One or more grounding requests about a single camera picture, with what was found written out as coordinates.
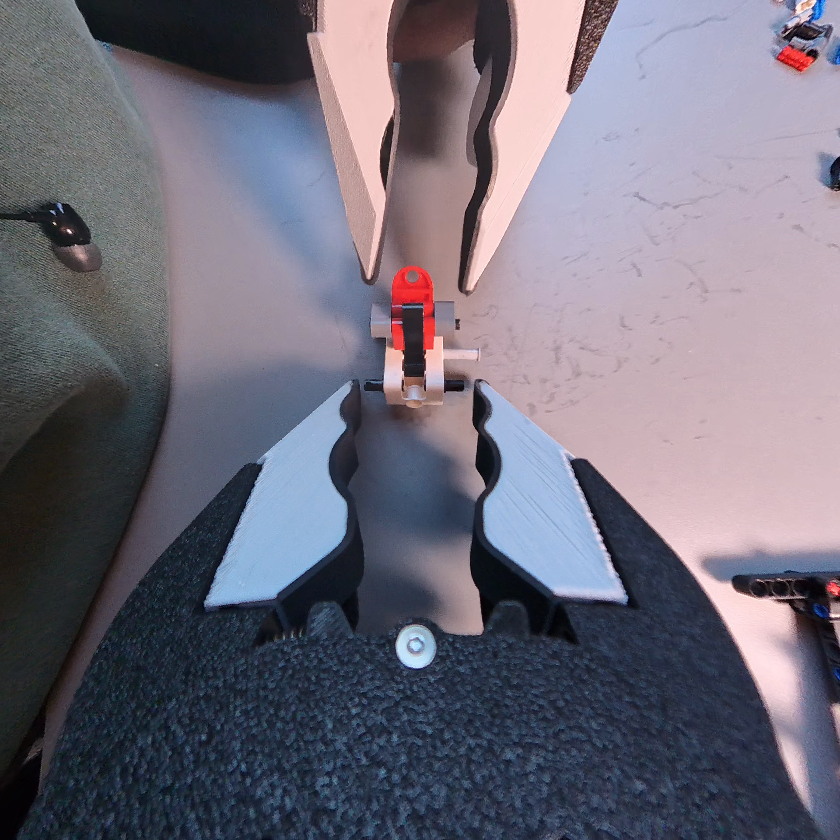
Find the toy vehicle chassis build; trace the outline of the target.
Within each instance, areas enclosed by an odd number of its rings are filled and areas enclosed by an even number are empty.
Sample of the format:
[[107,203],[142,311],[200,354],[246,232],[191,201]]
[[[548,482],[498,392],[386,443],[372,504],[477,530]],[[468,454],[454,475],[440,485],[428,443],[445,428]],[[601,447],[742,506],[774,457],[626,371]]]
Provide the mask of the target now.
[[839,735],[839,572],[737,574],[731,584],[752,598],[787,604],[813,630],[822,650],[829,707]]

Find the grey desk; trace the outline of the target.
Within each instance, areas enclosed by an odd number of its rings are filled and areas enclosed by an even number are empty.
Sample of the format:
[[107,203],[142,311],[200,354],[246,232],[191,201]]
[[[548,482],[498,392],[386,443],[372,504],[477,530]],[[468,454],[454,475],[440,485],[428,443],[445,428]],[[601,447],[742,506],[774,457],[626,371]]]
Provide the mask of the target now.
[[114,49],[159,156],[171,393],[150,474],[46,717],[44,768],[127,594],[245,462],[352,377],[394,271],[456,299],[468,376],[589,459],[704,585],[793,782],[838,838],[818,645],[732,575],[837,567],[838,69],[772,56],[771,2],[621,2],[517,215],[458,293],[476,73],[408,66],[383,278],[360,278],[314,84]]

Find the white toy brick piece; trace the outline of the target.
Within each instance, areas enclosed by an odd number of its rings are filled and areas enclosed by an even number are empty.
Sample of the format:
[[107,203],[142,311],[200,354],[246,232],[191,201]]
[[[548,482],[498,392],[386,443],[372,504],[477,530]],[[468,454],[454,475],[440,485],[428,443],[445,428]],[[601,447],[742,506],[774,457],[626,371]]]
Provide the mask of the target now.
[[372,306],[371,336],[385,340],[385,366],[383,378],[366,381],[364,389],[383,392],[390,405],[440,405],[446,392],[465,389],[463,380],[445,378],[445,362],[477,362],[480,351],[445,348],[459,325],[452,301],[436,301],[434,314],[428,318],[419,302],[408,304],[407,309],[404,327],[401,313],[393,316],[391,308]]

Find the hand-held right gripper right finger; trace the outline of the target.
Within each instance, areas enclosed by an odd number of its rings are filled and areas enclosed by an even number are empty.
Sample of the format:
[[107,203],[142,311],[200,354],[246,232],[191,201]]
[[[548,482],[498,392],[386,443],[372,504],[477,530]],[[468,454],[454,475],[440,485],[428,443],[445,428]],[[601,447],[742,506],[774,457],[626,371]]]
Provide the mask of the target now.
[[565,602],[624,606],[627,593],[571,466],[570,454],[486,381],[474,388],[476,502],[470,571],[489,607],[528,613]]

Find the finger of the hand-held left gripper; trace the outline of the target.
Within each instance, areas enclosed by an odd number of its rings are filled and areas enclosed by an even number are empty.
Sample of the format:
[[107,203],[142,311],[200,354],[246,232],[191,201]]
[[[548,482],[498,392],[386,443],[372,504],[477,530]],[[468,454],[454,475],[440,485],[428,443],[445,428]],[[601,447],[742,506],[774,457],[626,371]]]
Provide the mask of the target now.
[[319,1],[308,47],[363,279],[379,273],[398,103],[394,1]]
[[584,3],[479,3],[480,81],[469,116],[476,186],[465,210],[458,287],[471,293],[568,108]]

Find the green sweatshirt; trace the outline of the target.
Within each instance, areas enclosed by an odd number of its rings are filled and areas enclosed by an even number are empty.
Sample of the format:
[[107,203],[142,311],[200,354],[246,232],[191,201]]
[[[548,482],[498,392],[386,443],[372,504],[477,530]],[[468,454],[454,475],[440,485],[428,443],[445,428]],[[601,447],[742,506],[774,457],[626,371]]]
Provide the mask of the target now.
[[130,518],[169,386],[165,229],[119,68],[73,2],[2,2],[2,208],[56,201],[103,266],[2,223],[2,771]]

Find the pile of small toy bricks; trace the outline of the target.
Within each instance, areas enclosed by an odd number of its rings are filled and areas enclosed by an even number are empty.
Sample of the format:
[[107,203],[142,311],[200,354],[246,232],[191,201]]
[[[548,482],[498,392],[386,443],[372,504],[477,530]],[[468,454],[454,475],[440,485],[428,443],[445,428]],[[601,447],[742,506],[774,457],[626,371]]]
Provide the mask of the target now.
[[790,16],[774,36],[774,57],[791,81],[785,100],[785,140],[826,140],[832,147],[816,154],[817,178],[838,193],[838,27],[825,19],[825,2],[784,2]]

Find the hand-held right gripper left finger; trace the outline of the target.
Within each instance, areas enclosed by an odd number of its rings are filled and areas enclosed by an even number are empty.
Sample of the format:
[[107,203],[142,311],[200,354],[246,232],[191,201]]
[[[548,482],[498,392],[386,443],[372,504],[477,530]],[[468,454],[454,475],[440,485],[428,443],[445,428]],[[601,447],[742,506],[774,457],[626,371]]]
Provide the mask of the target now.
[[262,456],[207,611],[275,604],[307,615],[333,601],[358,613],[364,549],[349,483],[360,423],[360,385],[348,381]]

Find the red toy brick piece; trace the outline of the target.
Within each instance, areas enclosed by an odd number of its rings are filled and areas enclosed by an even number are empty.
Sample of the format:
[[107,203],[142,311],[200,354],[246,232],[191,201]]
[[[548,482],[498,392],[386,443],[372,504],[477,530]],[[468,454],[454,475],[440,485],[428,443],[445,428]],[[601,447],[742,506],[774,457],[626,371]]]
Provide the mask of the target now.
[[424,372],[425,352],[434,348],[434,284],[418,266],[400,269],[392,283],[392,341],[403,351],[407,376]]

